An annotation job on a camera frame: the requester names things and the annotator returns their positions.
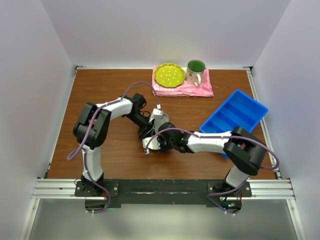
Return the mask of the grey sock black stripes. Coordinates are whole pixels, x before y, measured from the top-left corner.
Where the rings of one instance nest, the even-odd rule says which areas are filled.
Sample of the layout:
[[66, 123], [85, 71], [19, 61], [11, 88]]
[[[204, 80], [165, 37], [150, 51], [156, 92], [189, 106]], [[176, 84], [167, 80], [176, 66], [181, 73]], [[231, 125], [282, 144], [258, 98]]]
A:
[[149, 123], [151, 123], [154, 132], [157, 133], [159, 131], [160, 126], [167, 122], [169, 122], [169, 116], [164, 112], [164, 117], [162, 119], [153, 120]]

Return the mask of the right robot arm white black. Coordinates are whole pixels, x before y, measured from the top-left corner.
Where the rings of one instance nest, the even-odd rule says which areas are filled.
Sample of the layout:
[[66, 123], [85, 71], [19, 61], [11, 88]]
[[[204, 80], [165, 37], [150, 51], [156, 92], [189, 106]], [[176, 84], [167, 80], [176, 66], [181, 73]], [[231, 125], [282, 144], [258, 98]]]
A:
[[160, 150], [175, 149], [180, 153], [211, 152], [227, 155], [233, 167], [225, 176], [223, 192], [235, 196], [250, 176], [256, 176], [267, 153], [266, 146], [243, 127], [222, 133], [183, 131], [170, 122], [158, 129]]

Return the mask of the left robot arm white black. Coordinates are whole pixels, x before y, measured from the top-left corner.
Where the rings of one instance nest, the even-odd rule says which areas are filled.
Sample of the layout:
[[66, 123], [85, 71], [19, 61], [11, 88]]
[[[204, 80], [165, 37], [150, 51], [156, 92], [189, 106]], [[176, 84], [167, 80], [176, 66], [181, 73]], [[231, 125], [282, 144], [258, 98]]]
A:
[[119, 97], [111, 102], [84, 105], [73, 128], [79, 147], [67, 156], [70, 161], [79, 153], [82, 154], [83, 172], [81, 183], [92, 196], [107, 196], [104, 191], [104, 173], [101, 166], [101, 146], [107, 138], [110, 121], [118, 117], [126, 117], [138, 126], [138, 139], [150, 137], [153, 125], [150, 117], [145, 116], [142, 109], [147, 102], [143, 95]]

